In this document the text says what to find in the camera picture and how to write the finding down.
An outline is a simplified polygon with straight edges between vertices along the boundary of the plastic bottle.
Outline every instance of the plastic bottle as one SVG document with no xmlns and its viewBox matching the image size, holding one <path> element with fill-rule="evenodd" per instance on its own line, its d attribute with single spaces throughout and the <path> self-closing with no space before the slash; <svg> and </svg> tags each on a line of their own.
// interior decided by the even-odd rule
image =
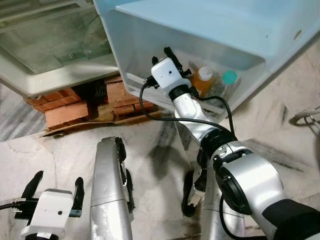
<svg viewBox="0 0 320 240">
<path fill-rule="evenodd" d="M 212 86 L 214 72 L 207 66 L 196 71 L 192 78 L 192 85 L 197 89 L 199 96 L 204 98 Z"/>
<path fill-rule="evenodd" d="M 220 81 L 213 83 L 212 89 L 208 92 L 207 97 L 219 96 L 228 101 L 240 83 L 241 78 L 238 78 L 234 71 L 226 71 Z M 209 102 L 217 107 L 223 106 L 223 103 L 217 99 L 212 99 Z"/>
</svg>

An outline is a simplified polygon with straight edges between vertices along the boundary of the silver robot arm segment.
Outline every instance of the silver robot arm segment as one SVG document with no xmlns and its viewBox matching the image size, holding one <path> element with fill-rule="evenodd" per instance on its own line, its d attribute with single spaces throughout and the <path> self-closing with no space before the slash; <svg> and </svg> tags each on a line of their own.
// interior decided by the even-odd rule
<svg viewBox="0 0 320 240">
<path fill-rule="evenodd" d="M 90 207 L 92 240 L 132 240 L 131 222 L 124 181 L 126 153 L 121 138 L 103 138 L 95 156 Z"/>
<path fill-rule="evenodd" d="M 170 97 L 176 118 L 211 121 L 200 104 L 191 97 L 190 82 L 186 83 L 187 79 L 181 77 L 170 58 L 154 65 L 151 73 Z M 222 128 L 197 122 L 183 121 L 181 124 L 189 129 L 200 146 L 202 156 L 197 161 L 202 171 L 213 167 L 225 202 L 232 210 L 251 215 L 267 239 L 305 240 L 320 237 L 320 212 L 288 199 L 278 172 L 265 158 L 244 147 L 231 132 Z M 201 169 L 194 172 L 200 175 Z M 187 204 L 194 207 L 204 195 L 204 191 L 197 192 L 194 188 L 195 180 L 197 178 L 193 175 L 193 188 L 187 198 Z M 206 236 L 208 238 L 201 239 L 228 239 L 222 235 Z"/>
</svg>

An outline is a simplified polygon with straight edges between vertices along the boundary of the robotic arm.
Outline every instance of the robotic arm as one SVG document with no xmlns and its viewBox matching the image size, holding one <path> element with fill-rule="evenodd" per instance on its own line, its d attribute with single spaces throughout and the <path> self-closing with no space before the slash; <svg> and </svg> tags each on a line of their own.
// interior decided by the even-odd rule
<svg viewBox="0 0 320 240">
<path fill-rule="evenodd" d="M 190 82 L 182 77 L 173 60 L 168 57 L 154 62 L 151 74 L 170 97 L 175 117 L 211 122 L 192 98 Z M 265 158 L 247 149 L 223 127 L 180 123 L 189 129 L 200 146 L 200 167 L 213 167 L 228 206 L 238 213 L 251 215 L 268 240 L 320 239 L 320 212 L 288 199 L 278 172 Z M 195 187 L 195 179 L 194 175 L 193 188 L 187 196 L 187 205 L 194 207 L 205 194 Z"/>
</svg>

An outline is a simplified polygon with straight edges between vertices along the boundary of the brick stack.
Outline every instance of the brick stack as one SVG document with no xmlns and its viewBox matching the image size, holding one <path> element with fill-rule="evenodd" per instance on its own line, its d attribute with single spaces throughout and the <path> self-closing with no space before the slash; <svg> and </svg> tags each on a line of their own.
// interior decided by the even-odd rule
<svg viewBox="0 0 320 240">
<path fill-rule="evenodd" d="M 129 123 L 136 119 L 140 121 L 142 117 L 139 98 L 126 91 L 120 76 L 98 79 L 25 101 L 45 114 L 46 126 L 51 131 L 76 128 L 77 124 L 82 126 L 87 122 Z M 145 101 L 143 106 L 148 112 L 157 111 L 151 102 Z"/>
<path fill-rule="evenodd" d="M 124 116 L 142 112 L 139 98 L 128 93 L 122 81 L 107 84 L 106 91 L 108 102 L 114 108 L 115 115 Z M 150 111 L 155 105 L 145 101 L 143 106 Z"/>
<path fill-rule="evenodd" d="M 28 104 L 45 114 L 46 126 L 50 130 L 81 123 L 90 118 L 86 101 L 71 88 L 42 95 L 38 99 L 24 99 Z"/>
<path fill-rule="evenodd" d="M 61 107 L 81 101 L 81 98 L 71 89 L 66 88 L 60 91 L 55 91 L 47 95 L 43 95 L 38 99 L 29 98 L 24 99 L 34 109 L 45 112 L 51 109 Z"/>
</svg>

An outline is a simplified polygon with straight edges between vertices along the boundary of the black wire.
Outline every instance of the black wire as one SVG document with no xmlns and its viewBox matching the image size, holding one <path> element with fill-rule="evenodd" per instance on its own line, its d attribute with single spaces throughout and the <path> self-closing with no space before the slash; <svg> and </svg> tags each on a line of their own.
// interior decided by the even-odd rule
<svg viewBox="0 0 320 240">
<path fill-rule="evenodd" d="M 141 107 L 141 110 L 143 112 L 144 115 L 146 115 L 148 118 L 152 119 L 152 120 L 156 120 L 156 121 L 174 121 L 174 122 L 193 122 L 193 123 L 199 123 L 199 124 L 207 124 L 207 125 L 211 125 L 213 127 L 216 127 L 218 129 L 221 129 L 221 130 L 224 130 L 224 131 L 228 131 L 230 132 L 228 129 L 226 129 L 225 127 L 217 124 L 217 123 L 214 123 L 214 122 L 210 122 L 210 121 L 204 121 L 204 120 L 199 120 L 199 119 L 191 119 L 191 118 L 176 118 L 176 117 L 155 117 L 155 116 L 151 116 L 147 113 L 144 105 L 143 105 L 143 93 L 144 93 L 144 90 L 145 88 L 148 87 L 148 84 L 147 83 L 144 83 L 141 90 L 140 90 L 140 97 L 139 97 L 139 100 L 140 100 L 140 107 Z"/>
<path fill-rule="evenodd" d="M 13 205 L 14 205 L 13 203 L 8 203 L 8 204 L 5 204 L 5 205 L 1 205 L 0 206 L 0 210 L 12 208 Z"/>
<path fill-rule="evenodd" d="M 266 236 L 236 236 L 233 235 L 229 229 L 226 226 L 225 219 L 224 219 L 224 212 L 223 212 L 223 205 L 224 205 L 224 197 L 221 196 L 220 198 L 220 203 L 219 203 L 219 216 L 220 216 L 220 221 L 221 225 L 223 227 L 223 230 L 226 232 L 226 234 L 235 240 L 267 240 Z"/>
<path fill-rule="evenodd" d="M 226 112 L 228 113 L 228 118 L 229 118 L 229 125 L 230 125 L 230 131 L 233 135 L 236 135 L 235 134 L 235 129 L 234 129 L 234 123 L 233 123 L 233 120 L 232 120 L 232 113 L 231 113 L 231 110 L 230 110 L 230 107 L 227 103 L 226 100 L 224 100 L 222 97 L 220 96 L 209 96 L 209 97 L 199 97 L 198 95 L 195 96 L 198 100 L 200 101 L 207 101 L 207 100 L 211 100 L 211 99 L 218 99 L 219 101 L 221 101 L 223 103 L 223 105 L 225 106 L 225 109 L 226 109 Z"/>
</svg>

